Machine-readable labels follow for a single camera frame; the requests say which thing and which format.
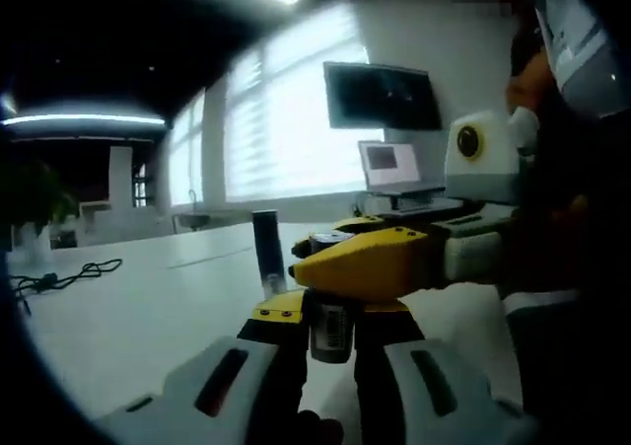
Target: laptop screen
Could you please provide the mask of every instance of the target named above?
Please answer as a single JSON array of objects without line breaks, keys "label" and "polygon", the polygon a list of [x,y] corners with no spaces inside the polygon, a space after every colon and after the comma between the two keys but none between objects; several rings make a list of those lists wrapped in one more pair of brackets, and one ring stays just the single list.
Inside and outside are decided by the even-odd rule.
[{"label": "laptop screen", "polygon": [[361,142],[360,153],[368,190],[421,182],[411,144]]}]

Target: computer screen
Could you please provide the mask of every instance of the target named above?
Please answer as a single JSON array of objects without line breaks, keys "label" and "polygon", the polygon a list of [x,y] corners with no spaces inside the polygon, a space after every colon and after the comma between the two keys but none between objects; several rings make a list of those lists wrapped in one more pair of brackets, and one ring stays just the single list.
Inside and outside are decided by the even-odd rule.
[{"label": "computer screen", "polygon": [[426,72],[384,65],[324,63],[333,128],[441,130]]},{"label": "computer screen", "polygon": [[360,154],[369,190],[421,181],[411,144],[363,141]]}]

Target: window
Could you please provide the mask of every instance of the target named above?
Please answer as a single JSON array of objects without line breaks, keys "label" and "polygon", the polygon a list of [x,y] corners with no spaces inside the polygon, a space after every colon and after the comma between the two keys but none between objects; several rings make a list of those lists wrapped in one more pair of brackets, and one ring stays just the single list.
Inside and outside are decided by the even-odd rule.
[{"label": "window", "polygon": [[323,62],[368,62],[348,1],[322,9],[242,56],[228,81],[229,202],[366,188],[357,142],[380,129],[331,129]]},{"label": "window", "polygon": [[201,138],[205,92],[196,96],[175,118],[169,140],[171,206],[203,201]]},{"label": "window", "polygon": [[134,206],[147,206],[147,167],[143,165],[134,179]]}]

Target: sink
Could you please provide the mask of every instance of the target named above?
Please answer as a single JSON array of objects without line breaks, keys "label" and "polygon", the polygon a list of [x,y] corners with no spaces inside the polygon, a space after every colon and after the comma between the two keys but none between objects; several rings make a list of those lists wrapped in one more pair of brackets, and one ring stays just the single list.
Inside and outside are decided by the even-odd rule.
[{"label": "sink", "polygon": [[180,213],[177,216],[179,226],[197,231],[210,223],[210,215],[204,213]]}]

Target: ceiling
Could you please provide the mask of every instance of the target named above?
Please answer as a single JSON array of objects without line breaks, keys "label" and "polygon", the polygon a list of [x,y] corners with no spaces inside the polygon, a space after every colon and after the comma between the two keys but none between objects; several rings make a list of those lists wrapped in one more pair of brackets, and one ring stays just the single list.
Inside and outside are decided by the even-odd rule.
[{"label": "ceiling", "polygon": [[2,0],[0,94],[18,113],[87,101],[169,119],[236,53],[321,1]]}]

